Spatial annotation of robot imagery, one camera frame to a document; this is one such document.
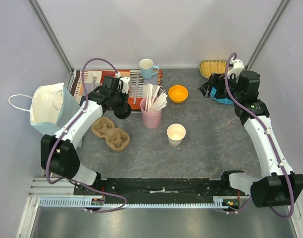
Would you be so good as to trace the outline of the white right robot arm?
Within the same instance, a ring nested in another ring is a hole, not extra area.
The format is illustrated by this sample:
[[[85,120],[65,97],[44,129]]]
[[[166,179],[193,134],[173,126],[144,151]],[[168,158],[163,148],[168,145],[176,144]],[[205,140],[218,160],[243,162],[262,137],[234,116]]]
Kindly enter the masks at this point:
[[[260,75],[244,70],[228,80],[223,73],[213,73],[199,87],[206,98],[233,101],[235,114],[253,142],[261,167],[261,178],[242,171],[225,171],[219,187],[225,195],[236,190],[250,195],[258,208],[292,205],[303,189],[303,175],[295,174],[280,149],[267,106],[258,99],[259,85]]]

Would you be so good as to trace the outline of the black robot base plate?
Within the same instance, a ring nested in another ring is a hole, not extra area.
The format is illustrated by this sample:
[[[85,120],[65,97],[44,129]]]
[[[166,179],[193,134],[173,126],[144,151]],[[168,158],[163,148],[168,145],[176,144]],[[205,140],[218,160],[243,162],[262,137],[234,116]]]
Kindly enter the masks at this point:
[[[121,195],[131,203],[209,203],[214,197],[249,197],[226,187],[220,179],[209,178],[103,178],[95,189]]]

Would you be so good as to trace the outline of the black plastic cup lid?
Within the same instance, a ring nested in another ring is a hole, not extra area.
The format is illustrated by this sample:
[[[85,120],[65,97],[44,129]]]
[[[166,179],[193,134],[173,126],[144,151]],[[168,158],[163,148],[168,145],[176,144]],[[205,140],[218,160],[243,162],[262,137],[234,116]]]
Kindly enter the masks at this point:
[[[124,110],[118,110],[118,111],[114,111],[114,115],[118,118],[118,119],[126,119],[129,117],[129,115],[132,112],[132,108],[131,106],[127,106],[126,109]]]

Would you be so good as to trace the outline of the light blue paper bag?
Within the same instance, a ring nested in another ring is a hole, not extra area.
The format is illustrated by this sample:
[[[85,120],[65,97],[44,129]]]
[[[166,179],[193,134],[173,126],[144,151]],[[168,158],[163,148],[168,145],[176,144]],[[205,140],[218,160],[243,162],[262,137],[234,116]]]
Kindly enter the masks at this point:
[[[29,109],[15,106],[9,97],[8,102],[16,109],[30,113],[30,124],[41,134],[53,135],[64,127],[79,111],[80,105],[65,87],[64,83],[40,86],[33,96]]]

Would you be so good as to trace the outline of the white paper coffee cup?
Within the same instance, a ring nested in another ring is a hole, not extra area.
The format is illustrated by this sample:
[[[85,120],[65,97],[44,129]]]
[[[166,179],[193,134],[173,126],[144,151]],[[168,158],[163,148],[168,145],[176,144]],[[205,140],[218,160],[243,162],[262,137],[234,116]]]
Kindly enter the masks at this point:
[[[186,135],[186,129],[178,123],[170,125],[167,129],[168,141],[171,146],[178,146]]]

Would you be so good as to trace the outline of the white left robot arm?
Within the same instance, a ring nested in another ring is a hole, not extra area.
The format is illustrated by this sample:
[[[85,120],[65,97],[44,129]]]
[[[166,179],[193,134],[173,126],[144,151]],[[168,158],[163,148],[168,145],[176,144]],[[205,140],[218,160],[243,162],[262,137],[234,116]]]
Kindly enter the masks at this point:
[[[105,76],[102,85],[86,95],[80,110],[62,129],[42,137],[41,167],[47,175],[54,173],[83,183],[91,195],[100,193],[100,174],[80,163],[76,148],[91,125],[107,110],[113,111],[119,119],[131,114],[128,104],[130,81],[130,77]]]

